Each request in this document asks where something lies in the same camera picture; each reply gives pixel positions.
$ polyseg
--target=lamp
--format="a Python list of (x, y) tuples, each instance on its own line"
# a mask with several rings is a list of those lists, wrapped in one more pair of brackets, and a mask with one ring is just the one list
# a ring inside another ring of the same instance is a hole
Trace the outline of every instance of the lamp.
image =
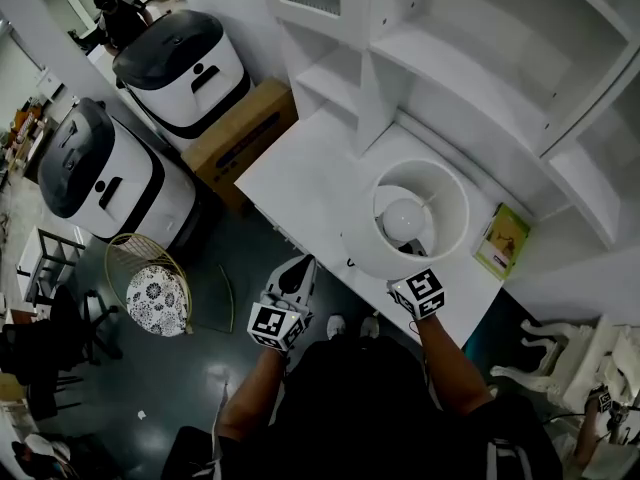
[(342, 240), (360, 270), (397, 280), (453, 252), (468, 226), (469, 201), (458, 177), (430, 160), (405, 160), (352, 202)]

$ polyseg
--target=green book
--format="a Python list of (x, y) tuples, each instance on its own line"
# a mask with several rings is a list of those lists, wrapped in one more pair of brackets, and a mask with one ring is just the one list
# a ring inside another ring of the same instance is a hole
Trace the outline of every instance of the green book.
[(504, 281), (516, 264), (530, 229), (511, 208), (500, 203), (473, 257)]

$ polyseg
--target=gold wire chair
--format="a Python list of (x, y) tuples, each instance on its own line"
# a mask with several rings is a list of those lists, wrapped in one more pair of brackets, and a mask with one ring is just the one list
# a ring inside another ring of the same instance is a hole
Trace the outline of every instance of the gold wire chair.
[(187, 276), (175, 260), (156, 242), (136, 233), (123, 233), (111, 240), (104, 255), (104, 269), (107, 281), (123, 308), (127, 305), (127, 289), (133, 276), (145, 267), (155, 265), (167, 269), (181, 282), (187, 298), (187, 334), (191, 327), (191, 290)]

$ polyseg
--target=dark green floor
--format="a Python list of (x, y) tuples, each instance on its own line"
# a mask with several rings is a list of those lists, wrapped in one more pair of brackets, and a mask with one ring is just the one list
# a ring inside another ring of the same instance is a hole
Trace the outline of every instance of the dark green floor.
[[(76, 267), (72, 288), (78, 294), (97, 289), (109, 305), (116, 301), (103, 271), (104, 250), (101, 242), (90, 244)], [(251, 303), (259, 299), (271, 271), (297, 254), (258, 212), (245, 219), (224, 214), (182, 261), (193, 293), (194, 334), (162, 338), (142, 330), (124, 311), (111, 317), (102, 335), (123, 351), (123, 359), (100, 356), (101, 366), (77, 367), (73, 374), (84, 382), (56, 396), (59, 405), (79, 401), (83, 405), (41, 422), (41, 429), (73, 436), (94, 434), (125, 478), (158, 479), (178, 429), (191, 425), (210, 431), (224, 380), (229, 379), (233, 390), (253, 367), (261, 349), (245, 330)], [(232, 334), (214, 330), (227, 329), (230, 315), (219, 264), (231, 280), (236, 300)], [(366, 303), (324, 270), (318, 273), (312, 308), (316, 318), (297, 341), (292, 364), (310, 343), (326, 339), (326, 321), (332, 313), (343, 314), (354, 334), (371, 313)], [(508, 366), (507, 358), (523, 369), (535, 367), (537, 351), (519, 345), (518, 326), (526, 316), (501, 292), (466, 349), (485, 375), (493, 364)], [(418, 345), (387, 321), (381, 322), (381, 332), (421, 357)], [(496, 332), (500, 340), (493, 339)], [(499, 384), (515, 389), (509, 382)], [(139, 419), (139, 411), (146, 418)]]

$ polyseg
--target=gray floor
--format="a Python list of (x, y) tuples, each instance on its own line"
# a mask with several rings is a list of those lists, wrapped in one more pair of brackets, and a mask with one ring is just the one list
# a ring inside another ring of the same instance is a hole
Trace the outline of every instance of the gray floor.
[[(92, 241), (76, 267), (73, 288), (79, 294), (97, 289), (107, 305), (115, 303), (103, 272), (105, 245)], [(57, 403), (82, 402), (40, 423), (46, 432), (69, 436), (94, 434), (128, 479), (158, 479), (178, 429), (192, 425), (211, 429), (224, 379), (234, 390), (250, 371), (261, 348), (246, 333), (251, 303), (257, 301), (271, 271), (299, 253), (273, 231), (256, 211), (245, 219), (226, 213), (212, 225), (197, 254), (183, 261), (193, 293), (194, 334), (161, 338), (138, 327), (124, 311), (103, 326), (102, 336), (117, 344), (124, 357), (100, 355), (101, 366), (81, 365), (72, 373), (85, 381), (67, 388)], [(222, 265), (233, 285), (236, 320), (228, 329), (230, 307), (218, 270)], [(326, 339), (326, 321), (342, 313), (350, 332), (371, 308), (324, 270), (312, 299), (315, 319), (296, 342), (292, 366), (306, 346)], [(419, 347), (393, 325), (381, 322), (391, 335), (420, 357)], [(139, 419), (139, 411), (146, 418)]]

